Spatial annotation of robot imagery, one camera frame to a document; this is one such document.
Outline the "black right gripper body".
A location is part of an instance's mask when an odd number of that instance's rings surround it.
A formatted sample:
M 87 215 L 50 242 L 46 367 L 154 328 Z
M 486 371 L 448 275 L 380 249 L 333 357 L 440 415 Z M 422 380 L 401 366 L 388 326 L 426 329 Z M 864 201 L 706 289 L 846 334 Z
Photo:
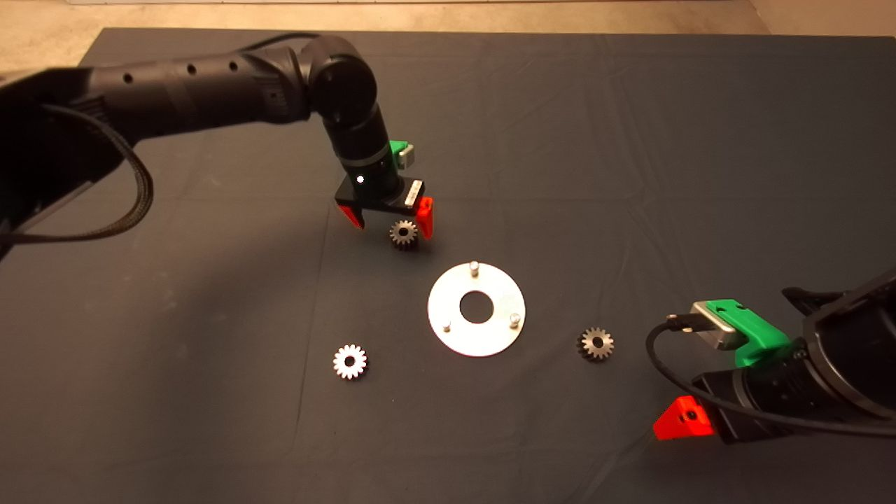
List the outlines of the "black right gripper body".
M 701 373 L 692 380 L 692 385 L 716 398 L 744 408 L 766 414 L 798 416 L 806 403 L 802 399 L 793 398 L 797 394 L 793 379 L 804 376 L 806 359 L 805 353 L 781 353 L 752 366 Z M 733 414 L 728 409 L 721 409 L 704 400 L 700 400 L 699 404 L 707 412 L 717 436 L 725 444 L 743 444 L 807 434 L 805 430 L 796 430 L 776 422 L 759 421 L 749 416 Z

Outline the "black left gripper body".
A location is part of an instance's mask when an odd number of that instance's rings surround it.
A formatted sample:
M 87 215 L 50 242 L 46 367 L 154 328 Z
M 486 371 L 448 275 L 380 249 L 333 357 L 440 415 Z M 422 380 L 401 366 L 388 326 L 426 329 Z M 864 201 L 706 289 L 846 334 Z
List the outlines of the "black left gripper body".
M 426 183 L 401 175 L 394 157 L 382 157 L 365 166 L 346 166 L 345 170 L 334 199 L 356 211 L 415 214 L 426 194 Z

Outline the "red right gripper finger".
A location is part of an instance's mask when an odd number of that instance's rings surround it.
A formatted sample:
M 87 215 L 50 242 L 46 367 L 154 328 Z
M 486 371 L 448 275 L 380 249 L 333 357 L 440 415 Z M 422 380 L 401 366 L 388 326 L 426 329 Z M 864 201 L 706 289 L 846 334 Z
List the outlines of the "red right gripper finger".
M 706 409 L 692 395 L 678 396 L 654 421 L 652 432 L 657 440 L 700 438 L 716 434 Z

